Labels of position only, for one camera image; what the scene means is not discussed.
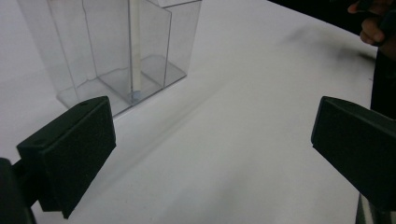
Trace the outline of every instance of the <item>white table surface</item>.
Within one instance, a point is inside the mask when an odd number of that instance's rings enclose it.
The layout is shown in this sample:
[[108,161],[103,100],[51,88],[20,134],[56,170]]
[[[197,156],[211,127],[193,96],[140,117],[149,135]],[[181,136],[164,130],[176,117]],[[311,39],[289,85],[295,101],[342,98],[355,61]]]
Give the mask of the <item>white table surface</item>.
[[[370,104],[375,51],[267,1],[205,0],[188,77],[117,117],[118,146],[71,217],[36,203],[37,222],[355,223],[359,193],[310,135],[321,96]],[[0,157],[12,162],[65,111],[29,62],[34,73],[0,83]]]

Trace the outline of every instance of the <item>transparent acrylic container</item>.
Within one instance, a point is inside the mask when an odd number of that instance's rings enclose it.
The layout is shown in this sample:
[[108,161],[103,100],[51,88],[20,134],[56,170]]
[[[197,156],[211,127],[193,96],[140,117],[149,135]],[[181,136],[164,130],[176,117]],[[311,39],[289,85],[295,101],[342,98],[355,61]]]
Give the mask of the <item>transparent acrylic container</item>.
[[187,75],[202,0],[149,0],[172,13],[165,87]]
[[[136,72],[131,28],[136,17],[131,14],[131,0],[18,2],[57,98],[66,107],[107,95],[113,115],[117,115],[187,74],[197,16],[194,22],[186,20],[188,23],[180,25],[193,32],[187,36],[181,31],[179,38],[180,30],[171,30],[179,13],[139,0],[140,72]],[[173,48],[178,52],[169,53]]]

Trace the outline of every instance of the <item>black object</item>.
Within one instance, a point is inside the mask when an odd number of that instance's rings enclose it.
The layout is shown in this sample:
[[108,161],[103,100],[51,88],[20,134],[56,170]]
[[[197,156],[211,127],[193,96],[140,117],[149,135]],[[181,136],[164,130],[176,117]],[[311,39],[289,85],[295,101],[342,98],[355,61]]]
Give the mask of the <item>black object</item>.
[[361,32],[361,23],[371,13],[362,12],[350,14],[347,8],[356,0],[269,0],[283,7],[301,12],[305,15],[326,21],[332,25],[345,29],[355,35]]
[[359,11],[367,11],[370,6],[373,4],[374,0],[360,0],[357,6],[357,10]]
[[0,223],[35,223],[37,200],[68,218],[115,146],[107,97],[66,111],[18,144],[21,160],[12,167],[0,160]]
[[371,109],[396,119],[396,62],[376,54]]
[[378,210],[396,210],[396,123],[362,106],[323,97],[314,148]]

